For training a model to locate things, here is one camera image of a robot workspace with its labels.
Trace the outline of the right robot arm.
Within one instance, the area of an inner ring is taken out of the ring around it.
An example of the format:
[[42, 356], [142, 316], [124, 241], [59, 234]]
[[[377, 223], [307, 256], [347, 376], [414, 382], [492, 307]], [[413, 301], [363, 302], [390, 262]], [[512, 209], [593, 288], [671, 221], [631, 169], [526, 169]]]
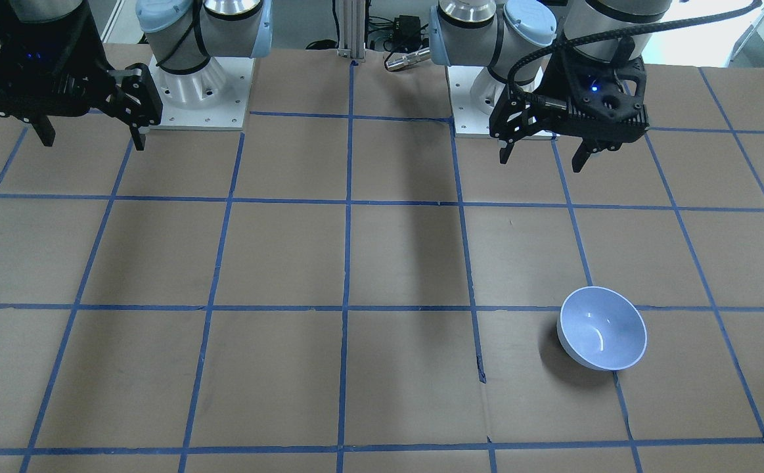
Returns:
[[165, 104], [196, 108], [222, 96], [220, 57], [265, 57], [273, 44], [268, 1], [139, 1], [135, 12], [154, 68], [114, 67], [87, 1], [0, 1], [0, 118], [53, 146], [51, 117], [99, 110], [144, 150]]

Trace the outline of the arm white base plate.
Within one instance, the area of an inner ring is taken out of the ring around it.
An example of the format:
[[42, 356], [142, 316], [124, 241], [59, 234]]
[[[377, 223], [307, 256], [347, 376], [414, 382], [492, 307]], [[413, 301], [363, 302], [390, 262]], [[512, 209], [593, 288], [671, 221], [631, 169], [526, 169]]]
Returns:
[[489, 117], [505, 85], [475, 66], [448, 66], [447, 82], [456, 136], [490, 138]]
[[213, 57], [189, 75], [175, 75], [156, 65], [150, 68], [163, 102], [162, 119], [153, 129], [166, 131], [243, 131], [248, 111], [254, 58]]

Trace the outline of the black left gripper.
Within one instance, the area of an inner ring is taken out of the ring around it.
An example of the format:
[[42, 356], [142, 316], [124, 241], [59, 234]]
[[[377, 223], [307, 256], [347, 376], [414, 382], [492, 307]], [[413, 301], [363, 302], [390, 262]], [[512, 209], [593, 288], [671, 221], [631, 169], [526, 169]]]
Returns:
[[580, 173], [600, 143], [634, 143], [650, 128], [641, 56], [619, 67], [580, 55], [553, 55], [532, 92], [505, 87], [490, 115], [499, 162], [508, 164], [516, 141], [540, 131], [580, 137], [572, 168]]

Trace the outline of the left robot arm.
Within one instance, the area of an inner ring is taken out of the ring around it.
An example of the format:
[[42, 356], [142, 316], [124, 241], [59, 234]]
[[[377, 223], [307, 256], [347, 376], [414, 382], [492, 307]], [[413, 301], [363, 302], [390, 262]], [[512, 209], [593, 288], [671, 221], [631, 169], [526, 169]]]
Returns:
[[541, 131], [579, 137], [573, 170], [590, 156], [636, 143], [650, 127], [644, 102], [647, 34], [586, 45], [575, 40], [653, 25], [669, 1], [439, 1], [428, 21], [432, 62], [480, 67], [490, 137], [508, 162], [517, 141]]

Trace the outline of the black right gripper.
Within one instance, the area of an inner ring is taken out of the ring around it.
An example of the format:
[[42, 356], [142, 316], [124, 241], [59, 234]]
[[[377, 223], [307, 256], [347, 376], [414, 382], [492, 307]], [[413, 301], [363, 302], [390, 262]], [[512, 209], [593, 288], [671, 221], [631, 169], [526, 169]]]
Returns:
[[129, 126], [142, 152], [147, 126], [162, 117], [148, 66], [108, 61], [87, 1], [0, 1], [0, 116], [28, 123], [52, 147], [49, 117], [91, 110]]

